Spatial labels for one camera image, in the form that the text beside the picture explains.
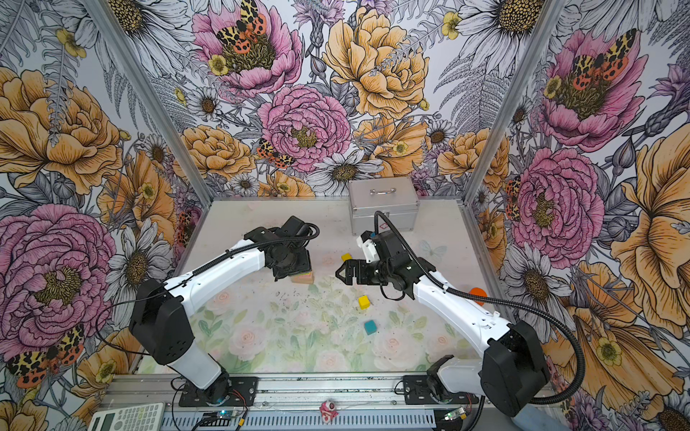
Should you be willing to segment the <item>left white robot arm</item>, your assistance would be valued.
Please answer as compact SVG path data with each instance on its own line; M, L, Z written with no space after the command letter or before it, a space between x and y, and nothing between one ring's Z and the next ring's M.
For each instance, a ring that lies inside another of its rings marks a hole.
M197 269L143 282L134 300L130 333L156 363L197 389L203 402L221 405L232 393L230 377L195 340L193 316L228 287L262 269L269 269L276 281L309 272L307 245L319 235L315 224L293 215L282 226L253 229Z

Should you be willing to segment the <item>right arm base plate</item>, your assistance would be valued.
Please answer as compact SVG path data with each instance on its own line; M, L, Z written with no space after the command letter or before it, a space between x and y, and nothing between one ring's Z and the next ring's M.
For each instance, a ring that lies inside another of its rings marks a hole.
M427 375L404 375L395 386L395 393L404 397L406 405L477 405L480 398L475 394L450 393L434 395L429 387Z

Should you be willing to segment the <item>natural wood block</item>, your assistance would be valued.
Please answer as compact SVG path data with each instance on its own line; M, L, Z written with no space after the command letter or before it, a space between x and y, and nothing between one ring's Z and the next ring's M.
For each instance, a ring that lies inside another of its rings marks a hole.
M291 282L298 285L312 285L314 284L313 275L300 275L291 277Z

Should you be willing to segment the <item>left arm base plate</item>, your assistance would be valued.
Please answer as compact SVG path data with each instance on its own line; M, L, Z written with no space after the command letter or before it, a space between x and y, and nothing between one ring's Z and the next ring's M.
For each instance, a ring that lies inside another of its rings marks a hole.
M185 381L178 402L185 408L252 407L258 383L259 378L255 376L221 377L219 385L201 390Z

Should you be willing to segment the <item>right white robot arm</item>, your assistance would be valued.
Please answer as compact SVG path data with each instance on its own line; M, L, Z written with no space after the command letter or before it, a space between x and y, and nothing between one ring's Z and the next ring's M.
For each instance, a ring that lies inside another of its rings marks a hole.
M515 417L547 384L550 375L535 330L510 323L476 301L465 299L436 268L410 251L391 231L366 231L357 238L364 256L345 260L335 276L347 286L388 287L431 309L459 332L479 357L466 366L445 355L426 372L431 398L450 402L458 393L485 397Z

